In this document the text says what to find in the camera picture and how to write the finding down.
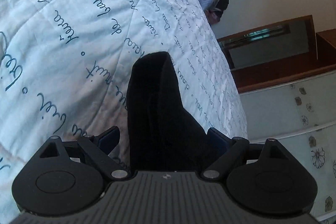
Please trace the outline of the black pants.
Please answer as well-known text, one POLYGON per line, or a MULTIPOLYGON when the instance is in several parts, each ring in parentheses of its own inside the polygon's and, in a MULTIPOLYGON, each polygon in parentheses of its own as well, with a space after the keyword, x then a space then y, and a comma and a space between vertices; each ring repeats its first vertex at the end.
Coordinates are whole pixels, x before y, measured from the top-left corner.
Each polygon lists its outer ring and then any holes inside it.
POLYGON ((183 107, 167 52, 135 62, 126 106, 131 169, 201 172, 216 160, 208 131, 183 107))

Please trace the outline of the white script-print bedspread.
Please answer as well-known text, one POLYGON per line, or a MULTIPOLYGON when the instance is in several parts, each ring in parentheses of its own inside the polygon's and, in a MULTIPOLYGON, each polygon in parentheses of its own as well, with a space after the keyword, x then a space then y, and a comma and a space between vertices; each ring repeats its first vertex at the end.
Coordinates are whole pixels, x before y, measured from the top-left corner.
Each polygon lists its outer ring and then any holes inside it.
POLYGON ((228 62, 198 0, 1 0, 1 223, 19 214, 13 180, 52 135, 117 126, 130 162, 126 90, 133 64, 166 51, 199 124, 247 136, 228 62))

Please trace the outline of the white sliding wardrobe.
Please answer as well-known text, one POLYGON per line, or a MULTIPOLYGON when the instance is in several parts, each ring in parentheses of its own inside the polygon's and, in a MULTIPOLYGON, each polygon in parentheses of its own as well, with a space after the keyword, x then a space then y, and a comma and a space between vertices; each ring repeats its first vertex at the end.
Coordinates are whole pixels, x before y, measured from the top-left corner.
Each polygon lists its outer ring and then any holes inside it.
POLYGON ((251 142, 277 139, 315 178, 311 214, 335 223, 335 72, 240 96, 251 142))

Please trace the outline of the wooden door frame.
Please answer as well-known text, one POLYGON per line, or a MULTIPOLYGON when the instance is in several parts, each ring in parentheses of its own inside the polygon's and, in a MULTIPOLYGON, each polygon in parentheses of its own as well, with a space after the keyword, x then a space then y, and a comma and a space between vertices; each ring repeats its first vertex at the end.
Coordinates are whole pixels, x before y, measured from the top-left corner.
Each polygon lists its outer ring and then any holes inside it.
POLYGON ((335 70, 335 29, 317 32, 312 15, 218 39, 239 93, 335 70))

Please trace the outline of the grey and black bags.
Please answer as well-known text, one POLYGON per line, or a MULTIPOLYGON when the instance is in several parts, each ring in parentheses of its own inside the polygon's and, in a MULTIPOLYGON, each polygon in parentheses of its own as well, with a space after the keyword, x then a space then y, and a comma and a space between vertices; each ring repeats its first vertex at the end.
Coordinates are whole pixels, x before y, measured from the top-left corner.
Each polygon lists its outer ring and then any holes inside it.
POLYGON ((205 15, 211 26, 220 22, 223 12, 226 11, 229 2, 230 0, 213 0, 209 8, 205 11, 205 15))

